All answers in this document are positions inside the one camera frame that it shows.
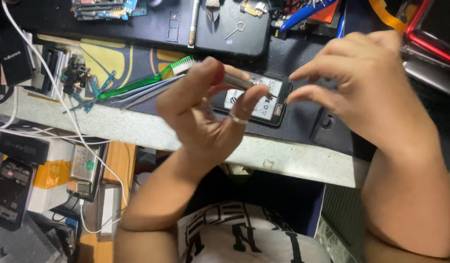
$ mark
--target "hand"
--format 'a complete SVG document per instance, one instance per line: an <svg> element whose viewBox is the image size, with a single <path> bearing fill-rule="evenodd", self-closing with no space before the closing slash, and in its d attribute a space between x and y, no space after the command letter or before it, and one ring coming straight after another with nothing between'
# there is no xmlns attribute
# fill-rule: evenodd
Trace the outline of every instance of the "hand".
<svg viewBox="0 0 450 263"><path fill-rule="evenodd" d="M223 86L223 74L228 72L241 78L249 75L223 64L212 57L195 63L187 75L176 82L157 99L158 113L176 131L183 144L179 151L187 158L199 162L206 172L223 162L241 142L245 124L230 117L217 120L209 98ZM242 120L249 120L257 102L269 92L266 85L256 85L240 96L231 113Z"/></svg>
<svg viewBox="0 0 450 263"><path fill-rule="evenodd" d="M331 40L290 78L309 78L310 82L336 78L338 89L306 85L293 91L287 103L310 100L325 106L385 153L416 154L425 147L437 150L436 127L408 83L400 45L395 31L351 33Z"/></svg>

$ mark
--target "smartphone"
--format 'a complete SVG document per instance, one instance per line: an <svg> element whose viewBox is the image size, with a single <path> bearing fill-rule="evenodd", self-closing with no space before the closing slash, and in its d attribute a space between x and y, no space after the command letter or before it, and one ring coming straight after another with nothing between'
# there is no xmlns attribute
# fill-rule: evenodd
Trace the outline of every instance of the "smartphone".
<svg viewBox="0 0 450 263"><path fill-rule="evenodd" d="M424 0L405 37L450 64L450 1Z"/></svg>
<svg viewBox="0 0 450 263"><path fill-rule="evenodd" d="M264 71L242 71L248 73L255 83L266 84L270 88L270 93L278 97L271 100L266 97L261 98L252 112L250 121L268 126L280 126L286 109L285 100L293 89L293 81ZM212 98L212 107L218 112L228 113L243 93L244 91L237 89L219 92Z"/></svg>

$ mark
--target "sim ejector pin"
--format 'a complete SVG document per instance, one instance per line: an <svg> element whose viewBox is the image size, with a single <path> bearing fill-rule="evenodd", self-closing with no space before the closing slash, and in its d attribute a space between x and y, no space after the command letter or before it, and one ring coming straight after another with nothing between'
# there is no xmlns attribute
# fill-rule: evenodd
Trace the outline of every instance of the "sim ejector pin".
<svg viewBox="0 0 450 263"><path fill-rule="evenodd" d="M240 28L238 27L239 24L242 24L242 25L243 25L243 28L240 29ZM233 35L233 33L235 33L237 30L238 30L238 31L243 31L243 30L245 30L245 24L244 24L243 22L239 21L238 24L236 24L236 29L235 29L235 31L233 31L231 34L229 34L229 35L225 38L225 40L226 40L227 38L229 38L231 35Z"/></svg>

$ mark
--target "silver ring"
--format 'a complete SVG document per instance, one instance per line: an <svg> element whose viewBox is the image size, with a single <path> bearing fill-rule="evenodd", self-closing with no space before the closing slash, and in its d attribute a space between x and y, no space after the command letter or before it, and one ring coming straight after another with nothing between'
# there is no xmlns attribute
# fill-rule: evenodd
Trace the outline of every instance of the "silver ring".
<svg viewBox="0 0 450 263"><path fill-rule="evenodd" d="M247 123L248 123L248 121L245 121L245 120L243 120L243 119L240 119L240 118L236 117L236 115L234 115L234 114L231 113L231 112L230 112L229 116L231 117L231 119L232 119L234 122L236 122L236 123L238 123L238 124L247 124Z"/></svg>

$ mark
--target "left hand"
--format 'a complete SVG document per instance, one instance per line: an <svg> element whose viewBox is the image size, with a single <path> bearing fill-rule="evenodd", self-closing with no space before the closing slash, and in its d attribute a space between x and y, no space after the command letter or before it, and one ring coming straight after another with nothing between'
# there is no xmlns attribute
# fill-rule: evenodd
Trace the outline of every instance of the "left hand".
<svg viewBox="0 0 450 263"><path fill-rule="evenodd" d="M230 117L217 120L209 102L219 90L232 88L220 84L225 70L249 78L208 57L202 63L195 63L184 78L157 99L159 115L176 131L183 144L180 150L186 153L188 160L199 162L207 171L222 163L238 147L245 133L246 125ZM259 99L267 92L269 88L263 84L250 88L240 96L231 113L249 120Z"/></svg>

